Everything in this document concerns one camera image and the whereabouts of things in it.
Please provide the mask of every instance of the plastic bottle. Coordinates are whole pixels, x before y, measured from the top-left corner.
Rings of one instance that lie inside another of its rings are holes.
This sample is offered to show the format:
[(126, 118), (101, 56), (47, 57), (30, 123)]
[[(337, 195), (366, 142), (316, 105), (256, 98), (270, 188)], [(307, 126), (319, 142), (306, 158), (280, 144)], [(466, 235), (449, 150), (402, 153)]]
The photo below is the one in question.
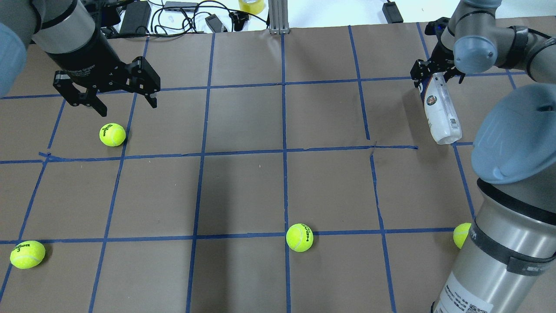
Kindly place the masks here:
[(442, 73), (434, 73), (419, 85), (430, 133), (439, 145), (461, 139), (461, 125)]

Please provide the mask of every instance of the yellow-green tennis ball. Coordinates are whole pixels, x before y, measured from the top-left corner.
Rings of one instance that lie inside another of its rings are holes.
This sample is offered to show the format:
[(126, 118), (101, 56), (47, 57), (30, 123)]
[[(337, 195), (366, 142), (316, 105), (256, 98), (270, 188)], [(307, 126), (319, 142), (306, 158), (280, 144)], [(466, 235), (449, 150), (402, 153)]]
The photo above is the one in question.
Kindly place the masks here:
[(126, 130), (116, 123), (106, 124), (101, 128), (98, 136), (107, 146), (119, 146), (126, 140)]
[(44, 246), (34, 240), (24, 241), (12, 250), (9, 261), (17, 268), (25, 270), (37, 266), (44, 259)]
[(469, 228), (471, 228), (471, 223), (463, 223), (454, 229), (454, 243), (460, 249), (469, 234)]
[(311, 228), (305, 224), (295, 224), (286, 233), (287, 245), (295, 252), (307, 251), (313, 242)]

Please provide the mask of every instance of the blue joint cap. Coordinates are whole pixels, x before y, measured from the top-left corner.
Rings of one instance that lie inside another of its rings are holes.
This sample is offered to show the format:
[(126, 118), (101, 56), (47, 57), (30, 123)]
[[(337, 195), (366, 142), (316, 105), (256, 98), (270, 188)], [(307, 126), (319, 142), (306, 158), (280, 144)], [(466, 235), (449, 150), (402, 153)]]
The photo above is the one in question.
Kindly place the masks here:
[(463, 0), (476, 8), (498, 8), (502, 4), (502, 0)]
[(482, 73), (498, 58), (498, 50), (482, 36), (464, 36), (454, 44), (455, 67), (466, 74)]
[(0, 98), (12, 87), (17, 75), (23, 71), (27, 50), (19, 37), (0, 23)]

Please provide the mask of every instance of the logo on bottle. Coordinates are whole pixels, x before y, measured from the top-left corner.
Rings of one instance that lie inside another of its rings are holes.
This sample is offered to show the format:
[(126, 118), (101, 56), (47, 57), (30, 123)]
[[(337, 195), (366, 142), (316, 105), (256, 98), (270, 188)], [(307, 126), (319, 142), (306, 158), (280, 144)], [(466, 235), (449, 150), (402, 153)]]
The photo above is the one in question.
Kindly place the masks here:
[(426, 104), (427, 105), (433, 105), (435, 104), (437, 101), (437, 98), (435, 96), (429, 96), (428, 98), (426, 98)]

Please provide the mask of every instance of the power adapter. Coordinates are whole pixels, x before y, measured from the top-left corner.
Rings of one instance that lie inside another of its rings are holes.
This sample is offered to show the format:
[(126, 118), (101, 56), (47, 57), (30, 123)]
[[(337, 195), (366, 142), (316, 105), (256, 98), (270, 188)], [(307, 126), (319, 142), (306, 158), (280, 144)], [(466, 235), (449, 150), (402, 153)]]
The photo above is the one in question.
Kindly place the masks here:
[(395, 2), (386, 2), (383, 5), (383, 13), (386, 17), (388, 24), (403, 23), (404, 19), (401, 17), (400, 10)]

